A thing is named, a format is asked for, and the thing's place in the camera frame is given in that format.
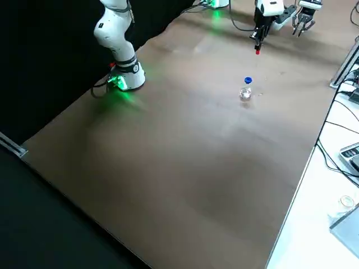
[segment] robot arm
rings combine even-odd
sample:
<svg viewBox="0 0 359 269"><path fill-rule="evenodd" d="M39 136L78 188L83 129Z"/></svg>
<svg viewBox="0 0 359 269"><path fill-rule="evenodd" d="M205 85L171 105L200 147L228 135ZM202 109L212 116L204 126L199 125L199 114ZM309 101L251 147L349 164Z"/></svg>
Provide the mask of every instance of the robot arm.
<svg viewBox="0 0 359 269"><path fill-rule="evenodd" d="M255 5L254 22L256 31L253 32L250 38L256 42L254 48L256 54L259 54L262 42L268 35L270 27L277 16L284 12L284 3L283 0L256 0Z"/></svg>
<svg viewBox="0 0 359 269"><path fill-rule="evenodd" d="M108 82L122 91L138 89L145 83L145 72L125 32L134 18L128 0L100 0L105 13L97 22L94 35L98 43L112 51L116 65Z"/></svg>
<svg viewBox="0 0 359 269"><path fill-rule="evenodd" d="M294 27L293 35L296 34L297 30L302 25L298 34L298 36L301 36L304 31L309 30L315 24L313 15L315 11L321 9L322 3L321 0L300 0L299 6L301 7L299 15L293 16L292 25Z"/></svg>
<svg viewBox="0 0 359 269"><path fill-rule="evenodd" d="M321 0L300 0L301 9L297 13L295 5L285 7L283 0L256 0L255 5L254 22L256 30L250 38L256 42L254 47L256 54L259 54L262 42L272 26L274 30L279 30L292 18L293 35L301 27L298 34L300 36L315 24L315 21L312 20L313 15L322 7Z"/></svg>

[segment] black cable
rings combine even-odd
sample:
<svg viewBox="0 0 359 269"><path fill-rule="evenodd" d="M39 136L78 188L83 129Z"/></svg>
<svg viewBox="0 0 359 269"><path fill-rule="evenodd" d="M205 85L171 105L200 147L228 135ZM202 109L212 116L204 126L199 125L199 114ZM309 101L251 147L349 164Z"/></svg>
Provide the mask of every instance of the black cable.
<svg viewBox="0 0 359 269"><path fill-rule="evenodd" d="M330 159L330 161L334 164L334 166L337 168L338 171L340 171L351 183L353 183L356 187L359 188L359 184L356 183L353 179L351 179L349 177L349 174L348 172L345 172L343 171L342 169L340 169L340 167L335 163L335 161L332 159L332 157L330 157L330 155L327 153L327 151L325 150L325 148L323 147L323 144L320 142L320 139L318 139L318 142L319 142L319 146L321 147L321 149L323 150L323 152L325 152L325 154L328 156L328 158Z"/></svg>
<svg viewBox="0 0 359 269"><path fill-rule="evenodd" d="M348 127L342 126L342 125L337 124L337 123L334 123L334 122L329 122L329 121L327 121L327 120L326 120L325 122L328 122L328 123L330 123L330 124L332 124L332 125L335 125L335 126L338 126L338 127L342 127L342 128L344 128L344 129L346 129L346 130L348 130L348 131L351 131L351 132L356 133L356 134L359 135L359 132L354 131L354 130L351 130L351 129L349 129Z"/></svg>
<svg viewBox="0 0 359 269"><path fill-rule="evenodd" d="M350 113L352 113L352 115L356 118L356 120L359 122L358 117L354 114L353 111L350 110L349 107L347 107L346 105L344 105L342 102L339 102L338 100L334 100L334 102L340 103L340 105L342 105L343 107L345 107Z"/></svg>
<svg viewBox="0 0 359 269"><path fill-rule="evenodd" d="M95 98L95 99L100 99L100 98L102 98L104 95L97 95L97 94L95 94L95 89L94 89L94 87L92 87L91 89L90 89L90 93L91 93L91 96L93 97L93 98Z"/></svg>
<svg viewBox="0 0 359 269"><path fill-rule="evenodd" d="M358 10L358 5L359 5L359 1L355 4L355 6L353 7L352 11L350 12L350 22L352 24L354 24L355 26L359 27L358 24L356 24L354 21L353 21L353 13L354 13L354 10L359 13L359 10Z"/></svg>
<svg viewBox="0 0 359 269"><path fill-rule="evenodd" d="M98 85L94 85L93 88L100 88L102 86L105 86L107 84L107 80L104 83L98 84Z"/></svg>
<svg viewBox="0 0 359 269"><path fill-rule="evenodd" d="M211 3L212 3L212 1L207 2L206 0L202 0L198 4L193 4L189 8L186 8L185 10L183 10L181 12L181 14L183 14L183 13L201 13L201 12L204 12L207 9L212 8L212 6L210 5ZM196 7L203 7L203 9L201 9L199 11L190 11L190 10L196 8Z"/></svg>
<svg viewBox="0 0 359 269"><path fill-rule="evenodd" d="M322 154L323 157L324 157L326 167L327 167L329 170L331 170L331 171L334 171L334 172L337 172L337 173L341 173L340 170L338 170L338 169L336 169L336 168L333 168L333 167L331 167L331 166L328 164L328 160L327 160L327 158L326 158L326 154L324 153L324 151L323 151L323 149L322 149L323 144L320 146L320 145L317 143L316 146L319 148L321 154ZM347 176L359 178L359 175L353 175L353 174L351 174L351 173L349 173L349 172L345 172L345 171L343 171L343 172L344 172Z"/></svg>
<svg viewBox="0 0 359 269"><path fill-rule="evenodd" d="M239 28L236 23L234 22L233 16L232 16L232 4L231 4L231 0L229 0L229 16L231 18L232 24L235 28L237 28L239 31L244 31L244 32L253 32L253 31L257 31L259 29L254 28L254 29L242 29Z"/></svg>

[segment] black curtain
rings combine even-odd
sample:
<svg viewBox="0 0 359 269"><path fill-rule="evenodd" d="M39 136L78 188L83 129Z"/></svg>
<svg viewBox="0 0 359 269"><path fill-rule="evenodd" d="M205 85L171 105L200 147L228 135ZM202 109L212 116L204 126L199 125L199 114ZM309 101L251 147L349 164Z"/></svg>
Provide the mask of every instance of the black curtain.
<svg viewBox="0 0 359 269"><path fill-rule="evenodd" d="M193 0L131 0L135 49L162 33ZM14 0L2 4L0 132L22 144L102 78L112 61L93 29L97 0Z"/></svg>

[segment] white desk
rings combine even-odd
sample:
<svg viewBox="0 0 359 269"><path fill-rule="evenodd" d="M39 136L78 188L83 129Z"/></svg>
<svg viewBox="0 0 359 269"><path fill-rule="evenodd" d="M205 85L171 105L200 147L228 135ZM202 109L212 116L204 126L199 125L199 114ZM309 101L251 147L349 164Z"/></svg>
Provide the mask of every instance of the white desk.
<svg viewBox="0 0 359 269"><path fill-rule="evenodd" d="M353 91L343 84L339 91ZM348 106L359 117L359 105L342 94L335 98ZM328 121L359 132L359 122L343 106L334 102ZM338 157L340 149L359 142L359 134L325 123L320 141L338 166L348 171ZM297 193L287 213L267 269L339 269L359 268L359 259L330 233L328 212L342 196L359 202L359 189L341 173L329 170L318 149L314 147L308 160Z"/></svg>

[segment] metal frame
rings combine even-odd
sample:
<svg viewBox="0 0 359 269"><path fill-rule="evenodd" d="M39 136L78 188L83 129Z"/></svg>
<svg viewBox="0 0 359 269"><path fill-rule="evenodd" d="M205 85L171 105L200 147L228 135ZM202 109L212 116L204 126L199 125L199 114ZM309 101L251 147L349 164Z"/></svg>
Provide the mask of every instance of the metal frame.
<svg viewBox="0 0 359 269"><path fill-rule="evenodd" d="M340 83L342 83L342 81L346 78L348 73L353 68L354 64L356 64L358 58L359 58L359 40L355 42L354 46L349 51L340 69L330 81L329 86L332 87L333 89L338 89Z"/></svg>
<svg viewBox="0 0 359 269"><path fill-rule="evenodd" d="M17 143L13 142L10 138L5 136L2 132L0 132L0 146L5 147L14 153L17 157L22 158L28 152L25 148L19 146Z"/></svg>

